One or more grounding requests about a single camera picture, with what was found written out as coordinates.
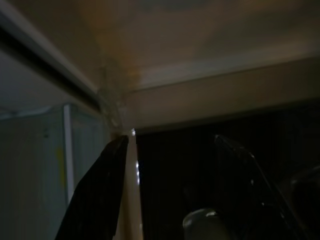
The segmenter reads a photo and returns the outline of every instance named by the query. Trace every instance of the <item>white ceiling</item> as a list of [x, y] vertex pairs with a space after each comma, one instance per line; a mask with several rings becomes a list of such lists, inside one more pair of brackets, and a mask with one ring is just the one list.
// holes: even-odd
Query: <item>white ceiling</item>
[[0, 0], [0, 13], [94, 93], [124, 89], [125, 127], [320, 97], [319, 0]]
[[137, 91], [319, 51], [318, 0], [0, 0], [0, 11], [94, 92], [113, 63]]

